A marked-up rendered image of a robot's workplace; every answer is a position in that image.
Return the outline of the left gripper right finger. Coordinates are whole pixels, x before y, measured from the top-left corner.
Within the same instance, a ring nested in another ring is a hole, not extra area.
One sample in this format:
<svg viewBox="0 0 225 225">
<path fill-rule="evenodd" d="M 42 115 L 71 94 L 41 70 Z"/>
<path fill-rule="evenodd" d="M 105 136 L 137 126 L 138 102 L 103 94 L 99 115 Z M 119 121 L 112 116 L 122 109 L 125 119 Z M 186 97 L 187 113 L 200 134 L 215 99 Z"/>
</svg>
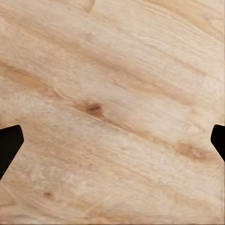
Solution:
<svg viewBox="0 0 225 225">
<path fill-rule="evenodd" d="M 225 161 L 225 126 L 214 125 L 210 141 Z"/>
</svg>

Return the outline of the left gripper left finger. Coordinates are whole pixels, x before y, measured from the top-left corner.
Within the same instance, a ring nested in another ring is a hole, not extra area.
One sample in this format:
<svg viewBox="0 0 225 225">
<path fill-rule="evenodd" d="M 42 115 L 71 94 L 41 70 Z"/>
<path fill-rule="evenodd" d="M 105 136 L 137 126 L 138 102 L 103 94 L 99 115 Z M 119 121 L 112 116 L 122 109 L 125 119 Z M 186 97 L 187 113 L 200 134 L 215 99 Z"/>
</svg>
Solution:
<svg viewBox="0 0 225 225">
<path fill-rule="evenodd" d="M 20 125 L 0 130 L 0 180 L 24 143 Z"/>
</svg>

